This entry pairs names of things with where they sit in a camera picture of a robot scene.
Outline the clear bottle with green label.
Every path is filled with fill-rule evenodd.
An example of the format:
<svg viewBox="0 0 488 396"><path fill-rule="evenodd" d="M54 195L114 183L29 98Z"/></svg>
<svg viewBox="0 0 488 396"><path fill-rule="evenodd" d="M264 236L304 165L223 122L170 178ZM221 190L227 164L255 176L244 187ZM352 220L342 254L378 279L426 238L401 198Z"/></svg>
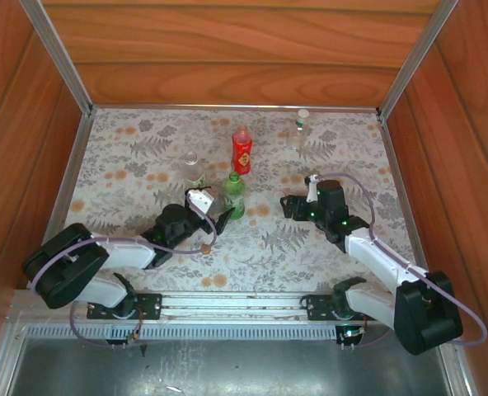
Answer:
<svg viewBox="0 0 488 396"><path fill-rule="evenodd" d="M188 188L207 186L204 165L196 152L189 151L184 155L183 173Z"/></svg>

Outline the green plastic bottle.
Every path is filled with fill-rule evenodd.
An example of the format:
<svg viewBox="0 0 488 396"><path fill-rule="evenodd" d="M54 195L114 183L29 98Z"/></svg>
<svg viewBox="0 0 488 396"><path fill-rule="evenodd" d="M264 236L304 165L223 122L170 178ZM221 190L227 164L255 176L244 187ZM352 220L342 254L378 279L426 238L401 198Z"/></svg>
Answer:
<svg viewBox="0 0 488 396"><path fill-rule="evenodd" d="M238 172L231 172L223 183L224 210L233 209L231 219L240 219L245 214L245 194L245 182Z"/></svg>

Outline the red plastic bottle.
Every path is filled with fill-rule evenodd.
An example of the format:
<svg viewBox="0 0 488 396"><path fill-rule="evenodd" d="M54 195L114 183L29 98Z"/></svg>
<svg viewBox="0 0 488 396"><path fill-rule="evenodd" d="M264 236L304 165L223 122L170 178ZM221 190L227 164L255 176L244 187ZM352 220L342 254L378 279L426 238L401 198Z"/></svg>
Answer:
<svg viewBox="0 0 488 396"><path fill-rule="evenodd" d="M246 125L239 125L232 134L232 167L239 175L251 170L251 150L253 141Z"/></svg>

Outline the small clear bottle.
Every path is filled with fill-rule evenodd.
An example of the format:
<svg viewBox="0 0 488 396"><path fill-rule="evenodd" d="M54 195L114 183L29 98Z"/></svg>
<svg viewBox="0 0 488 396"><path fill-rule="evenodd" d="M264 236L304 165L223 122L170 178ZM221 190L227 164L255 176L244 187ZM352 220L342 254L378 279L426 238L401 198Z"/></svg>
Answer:
<svg viewBox="0 0 488 396"><path fill-rule="evenodd" d="M300 149L305 142L308 130L308 117L302 118L298 116L290 125L287 132L287 145L292 149Z"/></svg>

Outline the floral tablecloth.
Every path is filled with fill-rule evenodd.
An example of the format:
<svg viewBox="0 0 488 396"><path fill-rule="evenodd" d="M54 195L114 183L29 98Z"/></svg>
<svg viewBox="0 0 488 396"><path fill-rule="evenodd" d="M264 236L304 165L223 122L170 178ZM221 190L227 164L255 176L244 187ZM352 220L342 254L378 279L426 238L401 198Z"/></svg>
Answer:
<svg viewBox="0 0 488 396"><path fill-rule="evenodd" d="M184 155L197 153L223 209L222 186L232 169L232 134L251 132L251 171L245 214L212 239L198 232L184 254L151 271L124 272L139 290L317 291L353 276L371 278L362 263L328 243L313 224L283 216L275 191L302 195L304 178L335 172L350 212L375 223L387 245L414 254L377 117L369 113L312 112L301 148L287 145L295 111L99 109L69 206L68 224L92 232L135 237L162 209L180 204L187 187ZM199 252L212 243L209 254Z"/></svg>

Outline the grey metal sheet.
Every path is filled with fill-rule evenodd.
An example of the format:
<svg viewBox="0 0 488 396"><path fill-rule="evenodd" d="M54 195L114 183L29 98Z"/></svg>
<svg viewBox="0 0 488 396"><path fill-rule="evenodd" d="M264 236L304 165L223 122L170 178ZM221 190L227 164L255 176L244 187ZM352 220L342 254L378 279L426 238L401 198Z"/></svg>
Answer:
<svg viewBox="0 0 488 396"><path fill-rule="evenodd" d="M439 359L391 337L349 351L333 342L163 342L107 351L29 340L11 396L448 396Z"/></svg>

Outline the aluminium frame rail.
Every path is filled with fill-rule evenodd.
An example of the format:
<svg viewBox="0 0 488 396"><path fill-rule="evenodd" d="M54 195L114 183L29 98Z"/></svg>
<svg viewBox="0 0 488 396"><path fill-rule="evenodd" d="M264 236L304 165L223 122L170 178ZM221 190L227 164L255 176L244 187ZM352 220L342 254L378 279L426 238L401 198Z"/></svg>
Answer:
<svg viewBox="0 0 488 396"><path fill-rule="evenodd" d="M27 258L32 258L35 253L39 251L40 247L63 229L77 183L78 174L82 166L82 160L86 152L94 118L95 114L91 111L89 114L83 114L80 119L72 150L68 157L68 162L64 170L63 178L54 202L54 207L49 217L44 237L39 247L37 247Z"/></svg>
<svg viewBox="0 0 488 396"><path fill-rule="evenodd" d="M381 127L382 141L386 150L387 159L392 171L393 180L395 183L398 200L400 201L401 211L403 213L407 233L411 241L412 252L415 257L415 264L421 266L424 269L428 269L428 263L426 261L425 253L420 241L420 235L416 228L415 219L411 210L411 205L408 200L406 187L402 178L401 169L397 160L396 151L392 143L392 137L387 126L385 118L377 113L378 123Z"/></svg>
<svg viewBox="0 0 488 396"><path fill-rule="evenodd" d="M369 113L377 114L379 109L370 106L309 106L309 105L250 105L250 104L94 104L93 109L135 109L135 110L198 110L198 111L296 111L310 112Z"/></svg>

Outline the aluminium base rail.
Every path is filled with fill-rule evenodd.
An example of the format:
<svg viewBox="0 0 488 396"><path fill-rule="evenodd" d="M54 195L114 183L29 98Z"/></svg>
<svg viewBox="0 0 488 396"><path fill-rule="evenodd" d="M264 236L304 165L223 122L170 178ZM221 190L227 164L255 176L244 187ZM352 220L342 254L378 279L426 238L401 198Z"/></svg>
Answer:
<svg viewBox="0 0 488 396"><path fill-rule="evenodd" d="M162 309L158 320L93 320L87 318L90 303L78 301L60 309L49 309L30 291L15 293L6 321L20 324L74 323L119 324L229 324L229 325L390 325L395 318L397 297L379 285L362 283L348 289L349 307L374 318L361 321L309 321L299 303L309 292L206 292L161 291Z"/></svg>

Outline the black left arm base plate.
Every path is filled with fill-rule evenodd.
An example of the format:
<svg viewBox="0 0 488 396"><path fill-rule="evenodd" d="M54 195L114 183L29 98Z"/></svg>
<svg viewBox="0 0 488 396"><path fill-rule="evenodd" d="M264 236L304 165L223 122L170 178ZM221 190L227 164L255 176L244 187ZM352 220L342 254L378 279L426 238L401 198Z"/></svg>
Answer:
<svg viewBox="0 0 488 396"><path fill-rule="evenodd" d="M87 318L93 320L158 320L162 309L161 294L127 295L114 308L102 304L90 303Z"/></svg>

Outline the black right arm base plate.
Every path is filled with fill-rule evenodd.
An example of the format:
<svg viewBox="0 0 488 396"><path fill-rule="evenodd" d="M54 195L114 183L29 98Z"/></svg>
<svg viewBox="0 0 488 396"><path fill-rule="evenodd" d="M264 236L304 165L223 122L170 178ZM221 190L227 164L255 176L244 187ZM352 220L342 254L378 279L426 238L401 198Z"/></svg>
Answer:
<svg viewBox="0 0 488 396"><path fill-rule="evenodd" d="M299 303L307 312L309 321L374 321L374 318L355 312L343 297L335 295L304 295Z"/></svg>

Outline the aluminium frame post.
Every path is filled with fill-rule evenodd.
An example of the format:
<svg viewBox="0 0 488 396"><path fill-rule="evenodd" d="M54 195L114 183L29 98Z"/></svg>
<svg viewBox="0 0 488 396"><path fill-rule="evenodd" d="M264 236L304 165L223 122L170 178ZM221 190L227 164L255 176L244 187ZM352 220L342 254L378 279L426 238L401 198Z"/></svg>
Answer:
<svg viewBox="0 0 488 396"><path fill-rule="evenodd" d="M445 25L445 22L450 17L453 9L457 6L458 1L459 0L439 1L433 15L420 34L420 38L414 44L379 107L379 117L381 121L387 121L402 93L406 90L408 83L414 76L415 71L421 65L431 45L434 43L439 32Z"/></svg>
<svg viewBox="0 0 488 396"><path fill-rule="evenodd" d="M83 114L90 115L93 107L92 99L43 3L41 0L19 0L19 3L45 46L50 58L54 61L56 68L67 85L68 90L73 95L78 107Z"/></svg>

